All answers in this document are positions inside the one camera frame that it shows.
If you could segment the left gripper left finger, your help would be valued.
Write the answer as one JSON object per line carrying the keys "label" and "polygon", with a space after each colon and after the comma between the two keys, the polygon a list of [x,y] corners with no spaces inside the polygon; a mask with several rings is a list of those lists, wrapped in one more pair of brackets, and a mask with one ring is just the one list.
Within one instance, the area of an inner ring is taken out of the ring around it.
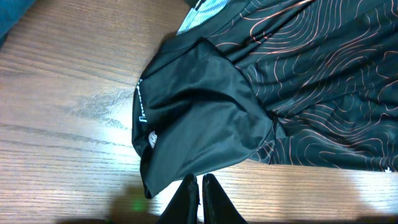
{"label": "left gripper left finger", "polygon": [[199,186],[193,174],[185,176],[156,224],[197,224]]}

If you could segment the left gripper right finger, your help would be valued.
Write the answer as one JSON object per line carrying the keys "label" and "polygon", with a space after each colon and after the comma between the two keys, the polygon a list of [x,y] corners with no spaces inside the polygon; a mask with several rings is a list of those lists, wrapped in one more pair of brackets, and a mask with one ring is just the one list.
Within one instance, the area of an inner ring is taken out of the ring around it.
{"label": "left gripper right finger", "polygon": [[213,174],[203,176],[202,195],[206,224],[248,224]]}

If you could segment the black printed cycling jersey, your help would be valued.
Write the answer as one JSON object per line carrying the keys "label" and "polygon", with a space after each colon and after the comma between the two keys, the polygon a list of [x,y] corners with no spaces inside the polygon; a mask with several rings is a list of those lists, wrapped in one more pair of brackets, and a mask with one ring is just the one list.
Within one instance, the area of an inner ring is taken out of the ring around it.
{"label": "black printed cycling jersey", "polygon": [[138,80],[147,198],[246,159],[397,170],[397,1],[230,1]]}

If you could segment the folded navy blue shirt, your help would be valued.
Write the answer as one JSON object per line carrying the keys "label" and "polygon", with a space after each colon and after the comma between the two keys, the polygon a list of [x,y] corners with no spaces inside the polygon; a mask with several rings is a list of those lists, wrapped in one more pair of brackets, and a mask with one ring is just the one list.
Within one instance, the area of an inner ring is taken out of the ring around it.
{"label": "folded navy blue shirt", "polygon": [[35,3],[35,0],[1,0],[1,47],[4,45],[9,31],[15,26],[33,3]]}

